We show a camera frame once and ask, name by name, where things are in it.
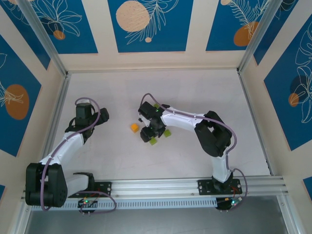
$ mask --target white table surface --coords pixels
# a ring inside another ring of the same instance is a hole
[[[217,112],[238,137],[237,146],[230,153],[230,167],[241,169],[247,176],[270,174],[234,69],[73,74],[54,145],[75,117],[74,103],[79,97],[93,98],[101,108],[107,108],[110,119],[95,127],[83,148],[68,165],[63,165],[64,170],[92,172],[95,179],[211,176],[211,158],[194,133],[168,127],[172,135],[162,136],[151,146],[141,140],[139,132],[131,131],[133,123],[143,127],[137,110],[147,92],[159,102],[182,111]]]

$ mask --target small cube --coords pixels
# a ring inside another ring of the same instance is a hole
[[[171,136],[171,132],[169,129],[167,129],[166,131],[164,131],[164,136],[165,137],[170,137]]]
[[[152,138],[150,139],[149,143],[150,143],[151,145],[155,145],[155,144],[157,143],[157,140],[156,140],[154,137],[152,137]]]
[[[140,127],[136,123],[131,125],[132,132],[136,133],[139,129]]]

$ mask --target black mounting plate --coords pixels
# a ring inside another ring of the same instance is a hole
[[[199,195],[233,195],[234,190],[231,187],[237,188],[236,194],[242,194],[242,188],[239,179],[232,179],[230,185],[223,192],[215,189],[212,179],[200,179],[197,181]]]
[[[112,190],[112,183],[111,182],[95,182],[95,184],[94,184],[94,191],[100,191],[100,192],[104,192],[104,193],[110,195],[111,190]],[[88,196],[88,194],[73,194],[73,195],[69,196],[68,198],[84,198],[86,196]]]

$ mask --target cable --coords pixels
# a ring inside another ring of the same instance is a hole
[[[72,138],[73,136],[77,135],[77,134],[80,134],[90,128],[93,128],[95,126],[95,124],[97,123],[97,121],[99,120],[99,117],[100,117],[100,107],[99,105],[97,104],[96,101],[94,101],[93,99],[91,98],[88,98],[88,97],[80,97],[78,98],[76,101],[75,101],[75,105],[77,105],[77,102],[82,100],[82,99],[86,99],[86,100],[89,100],[91,102],[93,102],[95,104],[95,106],[97,106],[97,110],[98,110],[98,113],[97,113],[97,118],[96,120],[88,127],[84,128],[84,129],[81,129],[71,135],[69,135],[66,139],[64,139],[58,146],[57,148],[53,151],[53,153],[51,154],[50,158],[48,159],[48,161],[46,162],[44,168],[43,168],[43,172],[42,172],[42,177],[41,177],[41,187],[40,187],[40,206],[42,208],[43,211],[48,211],[51,207],[48,207],[48,208],[45,208],[44,207],[44,201],[43,201],[43,193],[44,193],[44,179],[45,179],[45,175],[47,173],[47,169],[48,169],[48,166],[50,164],[50,162],[52,161],[52,159],[54,158],[55,154],[57,153],[57,151],[63,146],[63,144],[68,141],[70,138]]]
[[[233,186],[231,186],[231,188],[233,189],[233,198],[235,197],[235,188]]]
[[[107,214],[107,213],[110,213],[110,212],[113,212],[116,210],[117,208],[117,203],[116,201],[108,194],[104,193],[104,192],[100,192],[100,191],[79,191],[77,192],[77,194],[89,194],[89,193],[94,193],[94,194],[99,194],[99,195],[104,195],[104,196],[107,196],[108,198],[110,198],[112,200],[112,202],[114,203],[114,208],[109,210],[109,211],[100,211],[100,212],[94,212],[93,214],[94,215],[98,215],[98,214]],[[80,213],[83,213],[83,210],[82,208],[84,207],[84,204],[82,204],[82,206],[80,207]]]
[[[143,101],[144,101],[144,99],[145,99],[146,96],[150,96],[150,97],[152,98],[152,100],[153,100],[158,106],[160,106],[162,109],[164,109],[165,111],[168,111],[168,112],[170,112],[170,113],[172,113],[172,114],[175,114],[175,115],[181,115],[181,116],[186,116],[186,117],[190,117],[190,118],[198,118],[198,119],[204,119],[204,120],[207,120],[207,121],[211,121],[211,122],[217,123],[217,124],[219,124],[219,125],[225,127],[226,129],[228,129],[228,130],[232,133],[232,136],[234,137],[234,143],[233,143],[233,145],[232,145],[230,148],[228,148],[228,149],[225,151],[226,168],[227,168],[230,172],[232,172],[232,173],[234,173],[235,171],[239,171],[239,172],[242,174],[242,176],[243,176],[243,178],[244,178],[244,181],[245,181],[245,186],[246,186],[245,195],[244,195],[244,198],[246,198],[246,197],[247,197],[247,193],[248,193],[248,185],[247,185],[247,180],[246,180],[246,177],[245,177],[244,173],[243,173],[240,169],[238,169],[238,168],[234,168],[233,170],[231,170],[230,167],[229,167],[229,152],[230,152],[231,150],[233,150],[233,149],[235,148],[236,144],[237,144],[237,136],[236,136],[234,130],[233,130],[232,128],[230,128],[228,125],[226,125],[225,123],[222,123],[222,122],[220,122],[220,121],[218,121],[218,120],[215,120],[215,119],[213,119],[213,118],[207,118],[207,117],[196,116],[196,115],[189,115],[189,114],[186,114],[186,113],[183,113],[183,112],[169,110],[168,108],[166,108],[166,107],[164,107],[163,105],[161,105],[161,104],[153,97],[153,95],[150,94],[150,93],[146,93],[146,94],[143,95],[142,100],[141,100],[141,103],[140,103],[140,106],[143,104]]]

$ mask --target beige circle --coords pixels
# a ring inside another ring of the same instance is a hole
[[[119,26],[127,32],[144,29],[150,22],[146,8],[137,1],[126,1],[116,11]]]
[[[225,5],[230,4],[230,3],[231,3],[231,0],[221,0],[220,2],[221,2],[222,5],[225,6]]]
[[[16,0],[8,0],[10,3],[14,4],[14,5],[17,5],[17,2]]]

